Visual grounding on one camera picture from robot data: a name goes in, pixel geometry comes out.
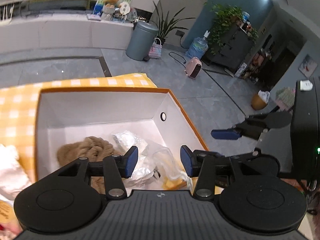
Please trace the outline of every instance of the gray tile floor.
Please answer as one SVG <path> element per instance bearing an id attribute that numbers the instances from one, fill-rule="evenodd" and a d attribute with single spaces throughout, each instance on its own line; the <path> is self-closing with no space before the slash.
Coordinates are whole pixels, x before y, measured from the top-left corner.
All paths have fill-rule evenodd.
<path id="1" fill-rule="evenodd" d="M 242 122 L 244 120 L 242 111 L 245 115 L 259 113 L 250 106 L 251 97 L 258 91 L 257 88 L 241 79 L 209 73 L 223 88 L 221 89 L 202 70 L 195 79 L 191 79 L 186 76 L 184 67 L 168 55 L 169 52 L 171 51 L 163 49 L 160 59 L 151 59 L 149 62 L 132 60 L 126 56 L 125 51 L 115 49 L 45 49 L 5 54 L 0 57 L 0 88 L 61 79 L 104 77 L 97 58 L 75 58 L 103 55 L 112 76 L 135 72 L 146 73 L 158 87 L 170 88 L 210 150 L 224 155 L 252 151 L 256 145 L 254 140 L 248 138 L 240 138 L 237 141 L 215 140 L 210 132 L 212 129 L 229 128 L 235 123 Z M 21 62 L 23 59 L 35 58 L 41 60 Z M 274 106 L 270 102 L 262 112 L 268 112 Z"/>

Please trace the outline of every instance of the gray trash can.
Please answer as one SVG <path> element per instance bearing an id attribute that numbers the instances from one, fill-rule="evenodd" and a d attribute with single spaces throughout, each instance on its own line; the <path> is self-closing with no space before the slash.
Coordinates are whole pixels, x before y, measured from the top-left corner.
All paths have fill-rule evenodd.
<path id="1" fill-rule="evenodd" d="M 150 51 L 158 27 L 146 22 L 138 22 L 126 50 L 128 57 L 142 61 Z"/>

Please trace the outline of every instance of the ribbed black surface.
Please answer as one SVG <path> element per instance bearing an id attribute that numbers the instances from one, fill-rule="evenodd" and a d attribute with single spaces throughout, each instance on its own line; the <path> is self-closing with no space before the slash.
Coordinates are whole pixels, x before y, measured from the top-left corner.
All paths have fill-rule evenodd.
<path id="1" fill-rule="evenodd" d="M 25 231 L 18 240 L 302 240 L 299 232 L 257 236 L 227 223 L 214 204 L 198 201 L 188 191 L 134 191 L 132 196 L 110 202 L 92 224 L 76 232 L 44 236 Z"/>

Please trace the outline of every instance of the trash can lid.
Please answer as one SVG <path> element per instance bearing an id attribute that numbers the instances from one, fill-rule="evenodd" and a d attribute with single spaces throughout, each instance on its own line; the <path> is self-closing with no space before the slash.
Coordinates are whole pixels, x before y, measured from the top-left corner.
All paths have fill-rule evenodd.
<path id="1" fill-rule="evenodd" d="M 136 28 L 142 29 L 142 30 L 150 32 L 150 33 L 157 33 L 159 31 L 157 26 L 150 24 L 150 23 L 143 22 L 143 21 L 139 21 L 137 23 Z"/>

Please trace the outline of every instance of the gingham cloth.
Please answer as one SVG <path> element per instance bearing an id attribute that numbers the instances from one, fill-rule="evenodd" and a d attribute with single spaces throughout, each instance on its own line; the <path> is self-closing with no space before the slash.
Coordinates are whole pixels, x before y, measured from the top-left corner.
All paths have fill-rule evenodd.
<path id="1" fill-rule="evenodd" d="M 72 79 L 28 84 L 0 89 L 0 144 L 14 145 L 19 162 L 31 182 L 35 176 L 36 108 L 42 88 L 51 87 L 152 87 L 156 85 L 143 73 L 110 78 Z"/>

